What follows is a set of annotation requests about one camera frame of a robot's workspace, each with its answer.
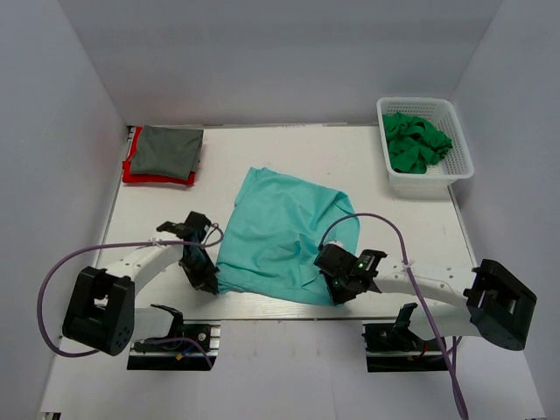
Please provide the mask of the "teal t shirt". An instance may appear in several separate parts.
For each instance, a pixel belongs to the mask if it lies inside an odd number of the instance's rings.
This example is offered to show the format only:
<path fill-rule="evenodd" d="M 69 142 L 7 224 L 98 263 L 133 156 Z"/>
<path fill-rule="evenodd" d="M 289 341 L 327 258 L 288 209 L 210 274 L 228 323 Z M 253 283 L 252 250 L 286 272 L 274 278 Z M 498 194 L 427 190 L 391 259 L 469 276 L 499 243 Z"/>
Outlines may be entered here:
<path fill-rule="evenodd" d="M 217 257 L 218 291 L 332 305 L 314 260 L 321 242 L 354 253 L 360 223 L 339 190 L 251 168 L 234 201 Z"/>

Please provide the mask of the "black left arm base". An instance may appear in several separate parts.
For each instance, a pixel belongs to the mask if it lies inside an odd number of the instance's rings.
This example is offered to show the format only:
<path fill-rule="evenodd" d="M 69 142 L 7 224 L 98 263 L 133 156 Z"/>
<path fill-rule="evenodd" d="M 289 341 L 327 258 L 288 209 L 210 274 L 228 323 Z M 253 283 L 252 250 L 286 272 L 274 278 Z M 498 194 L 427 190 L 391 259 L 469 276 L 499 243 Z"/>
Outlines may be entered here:
<path fill-rule="evenodd" d="M 135 311 L 129 371 L 209 371 L 219 354 L 221 324 L 188 320 L 170 306 L 153 304 Z"/>

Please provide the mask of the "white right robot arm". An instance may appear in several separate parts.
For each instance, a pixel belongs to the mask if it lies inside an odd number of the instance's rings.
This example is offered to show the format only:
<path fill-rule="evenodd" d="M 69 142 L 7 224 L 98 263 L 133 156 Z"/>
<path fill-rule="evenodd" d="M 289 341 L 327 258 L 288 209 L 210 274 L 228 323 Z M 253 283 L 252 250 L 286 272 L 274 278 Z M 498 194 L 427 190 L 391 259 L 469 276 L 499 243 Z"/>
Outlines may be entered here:
<path fill-rule="evenodd" d="M 397 315 L 389 343 L 413 349 L 443 337 L 481 337 L 510 351 L 526 346 L 536 294 L 494 260 L 473 269 L 405 264 L 365 249 L 353 255 L 335 243 L 320 247 L 314 264 L 324 275 L 335 305 L 366 292 L 411 295 L 434 301 L 430 311 L 406 304 Z"/>

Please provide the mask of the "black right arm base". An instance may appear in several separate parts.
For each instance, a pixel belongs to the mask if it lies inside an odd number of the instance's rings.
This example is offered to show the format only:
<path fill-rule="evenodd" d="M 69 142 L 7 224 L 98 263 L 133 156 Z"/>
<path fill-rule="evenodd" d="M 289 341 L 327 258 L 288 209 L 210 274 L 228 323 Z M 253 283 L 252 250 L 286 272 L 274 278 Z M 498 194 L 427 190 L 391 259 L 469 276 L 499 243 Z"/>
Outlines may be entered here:
<path fill-rule="evenodd" d="M 392 322 L 366 323 L 365 340 L 369 373 L 420 373 L 448 370 L 435 339 L 424 340 L 410 329 L 416 303 L 405 304 Z"/>

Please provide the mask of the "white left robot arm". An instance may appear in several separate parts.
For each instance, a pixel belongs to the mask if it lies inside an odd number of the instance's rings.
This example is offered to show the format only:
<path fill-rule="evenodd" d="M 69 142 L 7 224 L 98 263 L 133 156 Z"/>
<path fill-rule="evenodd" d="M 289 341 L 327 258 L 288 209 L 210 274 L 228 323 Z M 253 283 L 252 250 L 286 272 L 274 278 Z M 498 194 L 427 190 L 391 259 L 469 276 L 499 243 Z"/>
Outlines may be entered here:
<path fill-rule="evenodd" d="M 137 294 L 177 264 L 197 291 L 218 293 L 218 268 L 206 251 L 207 237 L 221 229 L 204 214 L 166 221 L 155 237 L 104 268 L 91 266 L 77 276 L 62 325 L 63 336 L 109 355 L 130 342 L 179 347 L 185 338 L 182 312 L 163 304 L 137 308 Z"/>

